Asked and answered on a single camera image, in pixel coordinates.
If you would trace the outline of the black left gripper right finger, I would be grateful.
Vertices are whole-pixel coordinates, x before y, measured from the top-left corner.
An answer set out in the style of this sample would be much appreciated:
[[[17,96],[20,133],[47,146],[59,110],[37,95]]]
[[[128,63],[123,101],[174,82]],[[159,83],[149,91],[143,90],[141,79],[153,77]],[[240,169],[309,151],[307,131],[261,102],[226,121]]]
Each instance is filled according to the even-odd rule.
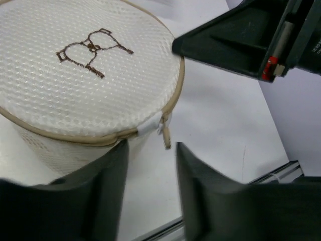
[[[242,184],[176,145],[186,240],[320,240],[320,177]]]

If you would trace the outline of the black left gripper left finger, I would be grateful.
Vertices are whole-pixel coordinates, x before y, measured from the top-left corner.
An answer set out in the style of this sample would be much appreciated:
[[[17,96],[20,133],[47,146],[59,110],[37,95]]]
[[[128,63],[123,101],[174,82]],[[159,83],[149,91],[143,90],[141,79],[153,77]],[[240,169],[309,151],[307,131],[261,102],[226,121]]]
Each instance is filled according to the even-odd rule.
[[[47,185],[1,179],[1,240],[116,240],[128,163],[123,140]]]

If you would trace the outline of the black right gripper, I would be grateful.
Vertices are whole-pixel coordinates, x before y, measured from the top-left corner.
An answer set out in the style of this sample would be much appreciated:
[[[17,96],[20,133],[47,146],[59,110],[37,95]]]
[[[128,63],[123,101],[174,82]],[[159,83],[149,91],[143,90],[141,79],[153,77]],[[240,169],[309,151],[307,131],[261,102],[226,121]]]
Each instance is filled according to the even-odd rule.
[[[269,83],[293,68],[320,75],[320,1],[243,1],[175,38],[172,52]]]

